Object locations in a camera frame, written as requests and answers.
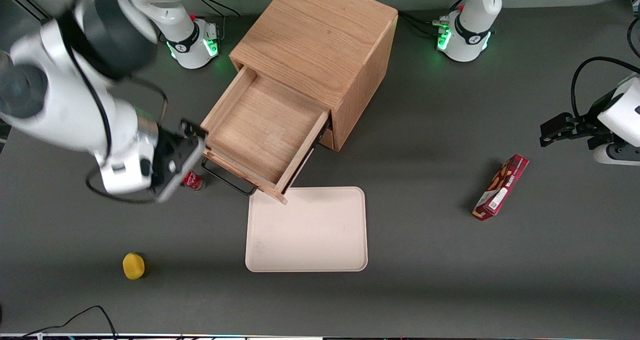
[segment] soda can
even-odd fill
[[[204,188],[207,187],[207,182],[202,178],[202,176],[196,174],[192,170],[189,170],[182,183],[185,185],[185,187],[194,190],[194,192],[201,192]]]

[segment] yellow sponge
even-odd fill
[[[122,260],[122,270],[127,279],[139,279],[145,273],[145,261],[142,260],[142,256],[130,252]]]

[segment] black metal handle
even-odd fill
[[[246,197],[250,197],[251,195],[254,194],[254,192],[256,192],[256,187],[255,186],[250,191],[245,191],[245,190],[242,190],[240,187],[237,187],[236,185],[231,183],[231,181],[229,181],[226,178],[223,178],[221,175],[215,173],[212,169],[209,169],[207,167],[207,162],[208,161],[209,161],[209,159],[206,158],[206,157],[202,159],[202,162],[200,163],[200,166],[202,167],[202,169],[204,171],[208,172],[209,174],[215,176],[215,178],[217,178],[221,182],[225,183],[226,185],[229,185],[229,187],[231,187],[233,190],[236,190],[236,192],[239,192],[240,194],[242,194],[242,195],[244,195]]]

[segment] black cable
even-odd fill
[[[633,40],[631,40],[631,34],[633,33],[634,26],[636,26],[637,23],[638,23],[638,18],[634,18],[633,21],[631,21],[631,23],[629,24],[629,28],[627,28],[626,30],[626,42],[629,44],[629,48],[631,48],[631,51],[633,51],[633,53],[638,58],[640,58],[640,53],[638,53],[638,50],[636,49],[636,46],[633,43]]]
[[[28,12],[29,14],[31,14],[32,17],[34,17],[37,21],[40,21],[40,18],[34,14],[34,12],[32,12],[31,10],[29,10],[29,7],[26,7],[23,3],[21,3],[18,0],[13,0],[14,2],[16,2],[16,4],[18,4],[22,9],[25,9],[26,12]]]
[[[208,1],[210,1],[211,3],[214,3],[215,5],[220,5],[220,7],[223,7],[224,9],[227,9],[227,10],[229,10],[231,12],[234,12],[238,17],[240,17],[240,12],[237,12],[236,10],[233,10],[231,7],[228,7],[227,5],[219,3],[219,2],[217,2],[215,0],[208,0]]]
[[[62,35],[62,43],[64,43],[64,48],[66,49],[66,52],[69,54],[69,58],[71,59],[71,62],[73,62],[73,66],[78,71],[78,73],[80,73],[80,77],[82,78],[82,82],[84,83],[85,87],[87,87],[87,89],[91,93],[91,97],[93,98],[93,101],[94,101],[95,105],[98,107],[98,112],[100,112],[100,117],[102,119],[102,125],[104,127],[104,135],[105,135],[106,140],[107,140],[106,152],[104,154],[104,159],[103,159],[103,162],[106,162],[107,159],[112,154],[112,128],[111,128],[111,126],[109,124],[109,118],[107,117],[107,112],[105,110],[105,106],[103,106],[103,102],[100,101],[100,98],[98,97],[98,93],[96,92],[96,89],[94,88],[94,86],[91,85],[91,82],[89,81],[89,78],[87,78],[87,75],[85,74],[85,72],[82,71],[82,68],[80,68],[80,65],[78,64],[78,60],[76,59],[76,55],[74,54],[74,51],[71,48],[69,40],[64,39],[64,34]]]
[[[410,19],[412,21],[415,21],[416,23],[420,23],[420,24],[427,24],[427,25],[431,25],[432,22],[431,21],[427,21],[425,19],[421,19],[421,18],[417,18],[412,14],[409,14],[408,12],[404,12],[404,11],[398,11],[398,15],[400,15],[401,17]]]
[[[69,320],[66,320],[66,322],[64,324],[62,324],[62,325],[47,326],[47,327],[44,327],[44,328],[41,328],[41,329],[38,329],[38,330],[35,330],[35,331],[31,331],[31,332],[25,333],[24,335],[20,336],[19,339],[27,338],[27,337],[32,336],[34,334],[42,333],[43,331],[47,331],[47,330],[51,330],[51,329],[64,328],[65,326],[68,326],[68,324],[70,322],[72,322],[75,318],[79,317],[80,315],[86,313],[89,310],[96,309],[96,308],[99,309],[100,311],[102,311],[104,317],[107,319],[107,322],[109,323],[109,328],[111,330],[111,334],[113,335],[113,338],[116,339],[117,336],[116,336],[116,329],[114,327],[114,323],[112,322],[111,318],[109,318],[109,315],[107,315],[107,312],[105,311],[105,309],[100,305],[94,305],[94,306],[90,306],[89,308],[85,308],[85,310],[82,310],[82,311],[76,313]]]
[[[37,11],[42,15],[42,17],[43,17],[43,18],[45,18],[45,19],[46,19],[46,18],[50,18],[50,17],[51,17],[51,15],[47,15],[47,14],[45,14],[45,13],[44,13],[44,12],[43,12],[43,11],[42,11],[38,6],[36,6],[36,4],[35,4],[35,3],[33,3],[31,0],[25,0],[25,1],[26,1],[27,3],[29,3],[29,5],[31,5],[35,10],[37,10]]]
[[[206,2],[205,0],[200,0],[204,5],[210,7],[212,10],[214,10],[215,12],[217,12],[221,17],[225,17],[224,14],[222,14],[222,12],[220,12],[220,10],[218,10],[217,8],[213,7],[212,5],[210,5],[208,2]]]
[[[578,82],[578,76],[580,75],[580,71],[583,70],[583,68],[585,68],[585,66],[589,63],[592,62],[608,62],[608,63],[612,63],[612,64],[616,64],[619,65],[625,69],[628,69],[630,71],[636,72],[638,74],[640,74],[640,68],[631,65],[628,62],[624,62],[622,60],[618,60],[618,59],[614,59],[613,57],[608,57],[608,56],[594,56],[594,57],[590,57],[589,59],[586,59],[585,61],[582,62],[582,64],[580,64],[580,66],[578,66],[577,69],[575,69],[575,72],[573,74],[573,78],[571,80],[571,109],[573,110],[573,116],[575,117],[576,121],[578,121],[579,123],[583,122],[583,119],[580,117],[580,115],[578,115],[578,105],[576,105],[576,82]]]
[[[158,125],[160,125],[160,123],[162,123],[162,121],[165,118],[165,114],[167,113],[167,107],[169,106],[169,98],[167,97],[167,93],[164,90],[162,90],[162,88],[159,87],[158,85],[154,84],[149,80],[144,80],[144,78],[139,78],[137,76],[131,75],[128,79],[132,83],[138,84],[142,87],[153,90],[154,92],[157,92],[158,94],[160,94],[160,96],[162,96],[162,110],[160,110],[160,116],[156,120]],[[96,187],[94,187],[91,184],[91,180],[93,180],[94,177],[98,174],[98,171],[100,171],[100,166],[95,166],[86,174],[84,178],[84,184],[86,185],[86,187],[89,188],[89,190],[91,190],[95,194],[98,194],[101,197],[105,197],[110,200],[119,201],[121,203],[126,203],[126,204],[152,204],[156,202],[155,199],[152,199],[152,198],[151,199],[129,199],[129,198],[123,198],[120,196],[109,194],[109,192],[98,190]]]
[[[156,200],[155,199],[128,199],[128,198],[122,198],[119,196],[115,196],[112,194],[109,194],[109,192],[104,192],[102,190],[98,190],[96,189],[93,185],[91,185],[91,180],[93,180],[93,178],[96,176],[96,174],[98,174],[98,172],[100,171],[100,166],[96,165],[94,166],[85,176],[84,178],[84,184],[86,185],[87,188],[89,188],[89,190],[91,190],[92,192],[100,195],[101,197],[105,197],[107,199],[110,200],[114,200],[114,201],[119,201],[121,203],[126,203],[126,204],[152,204],[155,203]]]
[[[458,0],[458,1],[456,1],[456,2],[455,2],[453,5],[451,5],[451,7],[450,7],[450,8],[448,8],[448,9],[449,9],[449,10],[454,10],[454,9],[458,6],[458,4],[459,4],[459,3],[462,3],[462,0]]]
[[[225,34],[227,34],[226,27],[227,27],[227,17],[225,16],[222,18],[222,35],[220,36],[220,41],[225,39]]]
[[[437,33],[436,33],[436,32],[430,32],[430,31],[427,31],[427,30],[425,30],[425,29],[423,29],[423,28],[419,27],[417,24],[413,23],[413,22],[412,22],[410,19],[408,19],[408,18],[406,19],[406,22],[407,22],[407,24],[409,24],[412,28],[414,28],[414,29],[416,29],[416,30],[420,31],[422,34],[429,35],[430,37],[432,37],[432,36],[434,36],[434,35],[437,35]]]
[[[158,94],[160,94],[160,96],[162,96],[162,110],[160,110],[160,116],[155,121],[158,124],[162,123],[162,121],[165,119],[165,114],[167,113],[167,107],[169,106],[169,98],[167,97],[167,93],[162,90],[160,86],[154,84],[149,80],[144,80],[144,78],[139,78],[137,76],[131,75],[128,79],[131,81],[131,83],[138,84],[141,87],[145,87],[149,90],[153,90],[154,92],[157,92]]]

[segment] wood grain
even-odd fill
[[[206,119],[210,150],[205,156],[267,194],[281,194],[329,118],[329,109],[256,76],[248,66],[238,78]]]
[[[374,0],[273,0],[229,56],[336,110],[396,15]]]
[[[320,114],[320,117],[317,118],[317,120],[315,121],[315,125],[313,125],[313,128],[311,128],[311,131],[308,133],[308,135],[306,136],[306,138],[298,148],[297,153],[295,153],[295,156],[291,159],[288,167],[286,167],[286,170],[284,171],[278,183],[276,184],[275,188],[278,192],[286,191],[286,186],[289,183],[289,180],[291,179],[292,176],[294,176],[294,174],[296,173],[296,170],[298,169],[300,164],[304,161],[305,156],[307,155],[307,152],[309,151],[309,149],[311,149],[311,146],[313,146],[314,142],[316,141],[316,138],[318,137],[318,134],[320,134],[322,129],[324,129],[328,119],[329,119],[328,110],[325,112],[322,112]]]
[[[216,148],[212,148],[210,150],[205,150],[203,153],[204,157],[211,160],[215,164],[219,165],[226,171],[234,174],[240,179],[244,179],[249,183],[252,183],[254,187],[258,188],[265,194],[273,197],[277,201],[282,204],[287,204],[287,199],[285,199],[284,195],[280,192],[274,190],[274,183],[266,182],[262,176],[254,173],[253,171],[247,169],[242,164],[233,161],[231,158],[227,157],[222,151],[219,151]]]
[[[364,112],[387,73],[397,23],[397,16],[392,21],[389,21],[386,30],[380,34],[377,43],[366,58],[364,66],[361,67],[346,92],[346,100],[338,110],[331,112],[333,122],[332,149],[335,151],[342,149],[347,137],[349,137],[362,112]]]
[[[218,126],[222,124],[222,119],[224,119],[236,105],[236,99],[240,98],[240,96],[247,91],[247,88],[254,82],[256,76],[256,72],[249,67],[245,66],[240,69],[240,72],[238,72],[233,81],[231,81],[231,84],[229,84],[222,93],[222,96],[220,96],[217,103],[215,103],[214,107],[202,121],[202,124],[200,124],[202,129],[208,131],[207,139],[217,130]]]

